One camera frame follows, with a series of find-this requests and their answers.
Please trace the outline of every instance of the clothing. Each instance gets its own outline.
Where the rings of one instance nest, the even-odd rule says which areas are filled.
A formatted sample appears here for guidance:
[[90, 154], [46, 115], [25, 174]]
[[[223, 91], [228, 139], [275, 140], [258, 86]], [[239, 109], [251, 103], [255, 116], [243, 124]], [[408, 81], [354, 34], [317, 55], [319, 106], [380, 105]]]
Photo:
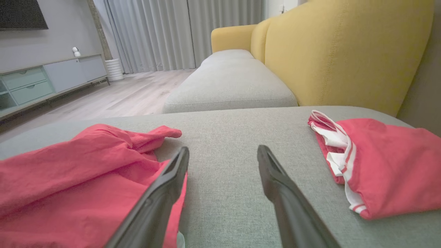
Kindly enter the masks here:
[[[72, 140], [0, 162], [1, 247], [103, 247], [168, 161], [154, 150], [182, 132], [97, 124]], [[173, 205], [164, 247], [176, 247], [186, 191]]]
[[441, 138], [373, 119], [332, 121], [313, 110], [308, 124], [350, 209], [365, 219], [441, 208]]

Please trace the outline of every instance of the cabinet door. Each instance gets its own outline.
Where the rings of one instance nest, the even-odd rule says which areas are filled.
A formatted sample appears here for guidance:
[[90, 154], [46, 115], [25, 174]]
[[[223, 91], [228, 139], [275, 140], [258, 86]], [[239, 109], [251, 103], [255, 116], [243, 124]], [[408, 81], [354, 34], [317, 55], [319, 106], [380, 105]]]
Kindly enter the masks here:
[[79, 60], [87, 82], [107, 75], [101, 55], [81, 58]]
[[57, 93], [87, 82], [78, 59], [46, 64], [44, 68]]

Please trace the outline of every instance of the cabinet top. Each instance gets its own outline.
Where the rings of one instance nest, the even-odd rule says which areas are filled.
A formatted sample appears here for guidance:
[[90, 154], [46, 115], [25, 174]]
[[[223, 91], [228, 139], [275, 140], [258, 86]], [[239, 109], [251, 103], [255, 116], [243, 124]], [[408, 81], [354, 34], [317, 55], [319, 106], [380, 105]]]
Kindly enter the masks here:
[[40, 66], [45, 65], [45, 64], [52, 64], [52, 63], [56, 63], [56, 62], [66, 61], [66, 60], [81, 59], [81, 58], [92, 57], [92, 56], [97, 56], [97, 55], [101, 55], [101, 53], [90, 54], [90, 55], [83, 55], [83, 56], [78, 56], [78, 57], [71, 57], [71, 58], [62, 59], [62, 60], [47, 61], [47, 62], [44, 62], [44, 63], [35, 64], [35, 65], [32, 65], [32, 66], [26, 66], [26, 67], [12, 69], [12, 70], [8, 70], [8, 71], [0, 71], [0, 76], [5, 75], [5, 74], [9, 74], [9, 73], [13, 73], [13, 72], [17, 72], [17, 71], [29, 70], [29, 69], [32, 69], [32, 68], [40, 67]]

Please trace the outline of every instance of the sofa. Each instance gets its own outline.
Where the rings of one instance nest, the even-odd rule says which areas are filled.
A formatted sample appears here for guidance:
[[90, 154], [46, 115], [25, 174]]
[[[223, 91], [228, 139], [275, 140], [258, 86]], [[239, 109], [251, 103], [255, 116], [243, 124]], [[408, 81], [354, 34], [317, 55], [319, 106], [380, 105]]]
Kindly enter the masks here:
[[[368, 28], [365, 15], [377, 5], [382, 8]], [[432, 8], [429, 0], [313, 0], [255, 26], [215, 30], [213, 55], [168, 99], [167, 114], [49, 124], [1, 143], [0, 159], [67, 141], [98, 123], [133, 132], [177, 128], [182, 137], [166, 139], [156, 155], [163, 161], [179, 147], [189, 148], [179, 227], [187, 247], [281, 247], [258, 171], [257, 148], [264, 144], [341, 247], [439, 247], [441, 210], [375, 221], [349, 210], [344, 187], [334, 182], [307, 125], [316, 109], [335, 121], [373, 118], [410, 127], [393, 116], [424, 49]], [[300, 20], [306, 21], [294, 25]], [[284, 32], [287, 27], [295, 32]], [[308, 32], [314, 35], [296, 39]], [[356, 39], [365, 33], [376, 36]], [[235, 71], [239, 67], [247, 73]]]
[[314, 0], [211, 34], [213, 54], [163, 113], [349, 105], [396, 116], [430, 35], [433, 0]]

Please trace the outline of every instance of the black screen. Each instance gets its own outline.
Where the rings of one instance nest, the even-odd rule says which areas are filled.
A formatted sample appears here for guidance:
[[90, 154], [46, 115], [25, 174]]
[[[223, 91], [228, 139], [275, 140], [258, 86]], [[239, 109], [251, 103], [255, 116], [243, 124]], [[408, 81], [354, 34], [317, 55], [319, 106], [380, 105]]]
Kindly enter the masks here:
[[48, 29], [37, 0], [0, 0], [0, 30]]

